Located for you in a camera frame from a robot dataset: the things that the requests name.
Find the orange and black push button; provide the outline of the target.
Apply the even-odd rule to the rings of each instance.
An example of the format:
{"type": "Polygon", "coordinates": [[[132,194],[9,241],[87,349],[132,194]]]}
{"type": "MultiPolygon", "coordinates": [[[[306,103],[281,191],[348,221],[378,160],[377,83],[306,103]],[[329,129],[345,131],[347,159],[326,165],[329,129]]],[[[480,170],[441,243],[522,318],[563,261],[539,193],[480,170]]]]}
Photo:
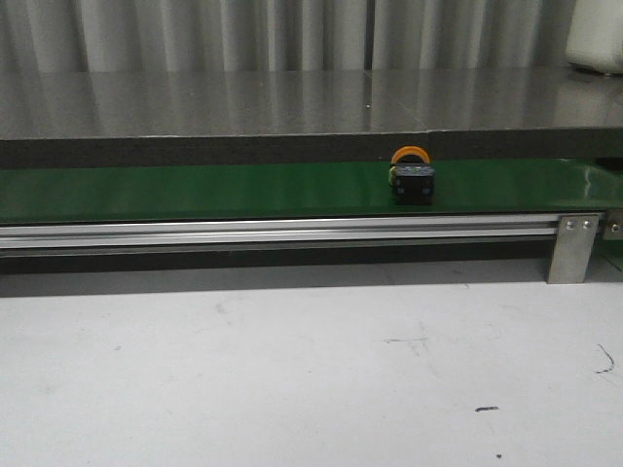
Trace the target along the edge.
{"type": "Polygon", "coordinates": [[[403,146],[393,154],[388,184],[398,204],[430,205],[435,188],[435,169],[427,151],[403,146]]]}

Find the dark grey raised platform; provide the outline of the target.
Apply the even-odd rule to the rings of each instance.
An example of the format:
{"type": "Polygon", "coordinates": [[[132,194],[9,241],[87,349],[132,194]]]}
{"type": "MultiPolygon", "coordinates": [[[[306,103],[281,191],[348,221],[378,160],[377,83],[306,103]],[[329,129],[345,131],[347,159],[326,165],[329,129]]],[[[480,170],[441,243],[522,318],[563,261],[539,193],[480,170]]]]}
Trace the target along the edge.
{"type": "Polygon", "coordinates": [[[622,159],[622,81],[568,67],[5,73],[5,169],[622,159]]]}

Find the green conveyor belt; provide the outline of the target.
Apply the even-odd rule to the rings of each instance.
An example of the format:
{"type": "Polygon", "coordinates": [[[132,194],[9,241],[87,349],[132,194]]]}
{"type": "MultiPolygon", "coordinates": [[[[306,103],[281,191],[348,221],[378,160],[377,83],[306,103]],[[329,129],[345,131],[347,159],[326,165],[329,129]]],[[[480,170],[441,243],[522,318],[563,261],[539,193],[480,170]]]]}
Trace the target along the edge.
{"type": "Polygon", "coordinates": [[[431,204],[397,203],[385,162],[5,169],[5,225],[588,211],[622,177],[575,160],[438,161],[431,204]]]}

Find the grey pleated curtain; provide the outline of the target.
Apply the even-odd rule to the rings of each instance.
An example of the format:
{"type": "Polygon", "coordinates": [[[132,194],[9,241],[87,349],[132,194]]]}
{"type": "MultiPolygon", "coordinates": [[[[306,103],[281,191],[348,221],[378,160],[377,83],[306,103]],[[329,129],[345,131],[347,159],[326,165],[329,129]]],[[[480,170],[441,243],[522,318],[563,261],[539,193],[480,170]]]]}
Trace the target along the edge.
{"type": "Polygon", "coordinates": [[[558,65],[570,1],[5,1],[5,72],[558,65]]]}

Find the white plastic device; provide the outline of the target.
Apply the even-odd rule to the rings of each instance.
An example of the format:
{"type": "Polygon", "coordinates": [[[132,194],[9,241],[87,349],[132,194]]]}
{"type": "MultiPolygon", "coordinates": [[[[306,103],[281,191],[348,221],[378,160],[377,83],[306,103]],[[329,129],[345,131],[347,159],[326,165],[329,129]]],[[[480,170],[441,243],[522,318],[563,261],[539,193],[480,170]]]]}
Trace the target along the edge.
{"type": "Polygon", "coordinates": [[[568,63],[622,73],[622,0],[577,0],[565,50],[568,63]]]}

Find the aluminium conveyor side rail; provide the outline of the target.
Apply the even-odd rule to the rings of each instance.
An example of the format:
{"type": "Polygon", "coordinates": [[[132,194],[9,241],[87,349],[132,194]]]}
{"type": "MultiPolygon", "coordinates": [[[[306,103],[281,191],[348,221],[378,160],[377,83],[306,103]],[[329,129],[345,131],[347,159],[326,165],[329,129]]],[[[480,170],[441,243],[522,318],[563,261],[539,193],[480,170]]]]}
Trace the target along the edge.
{"type": "Polygon", "coordinates": [[[494,214],[13,226],[1,250],[541,236],[558,214],[494,214]]]}

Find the steel conveyor support bracket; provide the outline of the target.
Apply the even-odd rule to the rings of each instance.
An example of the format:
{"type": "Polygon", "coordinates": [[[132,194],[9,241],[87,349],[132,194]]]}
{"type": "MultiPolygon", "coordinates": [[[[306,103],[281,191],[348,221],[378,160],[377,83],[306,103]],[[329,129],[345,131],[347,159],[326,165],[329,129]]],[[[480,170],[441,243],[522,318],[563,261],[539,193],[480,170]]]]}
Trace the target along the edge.
{"type": "Polygon", "coordinates": [[[598,214],[561,218],[547,275],[548,284],[577,284],[585,280],[599,224],[598,214]]]}

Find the steel end bracket with bolt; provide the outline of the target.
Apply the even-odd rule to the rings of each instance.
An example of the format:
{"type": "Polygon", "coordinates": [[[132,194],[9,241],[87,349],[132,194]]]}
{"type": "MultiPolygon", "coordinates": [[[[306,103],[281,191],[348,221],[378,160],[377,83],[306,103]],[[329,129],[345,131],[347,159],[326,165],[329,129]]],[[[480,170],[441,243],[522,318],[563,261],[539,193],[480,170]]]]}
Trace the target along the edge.
{"type": "Polygon", "coordinates": [[[623,239],[623,209],[608,210],[605,215],[603,239],[618,241],[623,239]]]}

